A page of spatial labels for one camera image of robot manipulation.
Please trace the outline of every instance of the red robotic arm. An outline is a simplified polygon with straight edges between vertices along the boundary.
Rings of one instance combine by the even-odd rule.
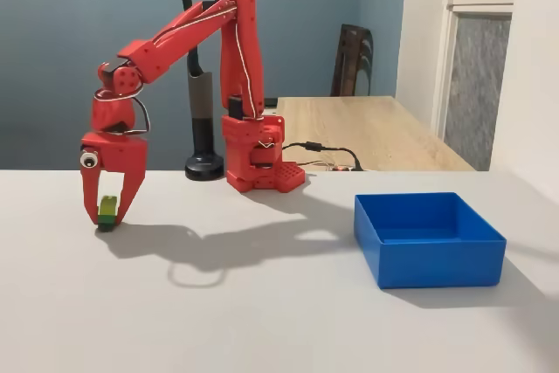
[[[222,30],[221,98],[229,110],[222,121],[227,181],[239,191],[256,188],[282,192],[304,182],[301,168],[294,162],[282,161],[283,119],[262,116],[264,87],[255,0],[199,2],[153,38],[133,41],[116,59],[99,68],[103,87],[93,100],[95,132],[82,139],[80,158],[84,203],[94,223],[98,223],[97,196],[102,169],[124,173],[116,224],[124,218],[145,176],[147,143],[132,136],[145,132],[134,130],[135,96],[144,84],[157,80],[219,29]]]

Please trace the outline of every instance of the wooden desk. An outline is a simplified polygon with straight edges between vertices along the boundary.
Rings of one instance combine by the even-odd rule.
[[[279,98],[277,114],[286,119],[285,144],[310,141],[348,148],[365,169],[473,170],[389,96]],[[284,157],[296,162],[322,159],[336,165],[354,164],[344,152],[317,154],[289,148]]]

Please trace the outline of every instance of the blue plastic bin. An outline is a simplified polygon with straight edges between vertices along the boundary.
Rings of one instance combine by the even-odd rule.
[[[380,288],[499,283],[507,240],[457,194],[356,196],[354,229]]]

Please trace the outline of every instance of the white cable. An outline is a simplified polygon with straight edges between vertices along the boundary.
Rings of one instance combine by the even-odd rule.
[[[241,44],[238,42],[238,24],[235,24],[235,36],[237,37],[238,54],[241,56],[241,62],[243,63],[243,70],[245,71],[246,76],[246,83],[248,84],[248,97],[251,100],[252,114],[254,115],[254,118],[257,119],[258,117],[256,116],[256,109],[254,108],[254,102],[252,101],[251,78],[246,70],[245,58],[243,57]]]
[[[229,12],[233,12],[236,9],[237,9],[237,6],[234,6],[232,8],[229,8],[228,10],[222,10],[221,12],[218,12],[214,15],[211,15],[210,17],[201,17],[201,18],[199,18],[195,21],[188,22],[187,24],[182,24],[182,25],[178,25],[174,28],[169,28],[169,31],[165,32],[163,35],[161,35],[161,37],[163,38],[163,37],[167,36],[168,34],[170,34],[172,32],[175,32],[176,30],[181,30],[182,28],[188,28],[189,26],[191,26],[193,24],[197,24],[199,22],[207,21],[208,19],[213,19],[214,17],[220,17],[220,16],[225,15]],[[156,44],[160,41],[163,42],[163,43],[165,42],[165,40],[161,40],[160,38],[156,38],[156,40],[154,41],[154,44]]]
[[[102,90],[101,92],[96,92],[93,94],[93,97],[98,100],[99,102],[115,102],[116,100],[129,100],[131,98],[134,98],[136,96],[138,96],[140,94],[140,92],[143,90],[143,84],[141,84],[140,89],[138,89],[136,92],[131,93],[130,95],[127,96],[115,96],[113,98],[107,98],[107,99],[103,99],[101,98],[99,95],[103,92],[111,92],[108,91],[107,89]]]

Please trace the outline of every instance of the white table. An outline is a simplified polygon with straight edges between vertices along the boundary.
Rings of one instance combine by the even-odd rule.
[[[243,196],[150,172],[127,224],[96,235],[78,172],[0,172],[0,371],[559,371],[556,206],[505,174],[308,179]],[[430,190],[508,238],[499,286],[377,288],[355,193]]]

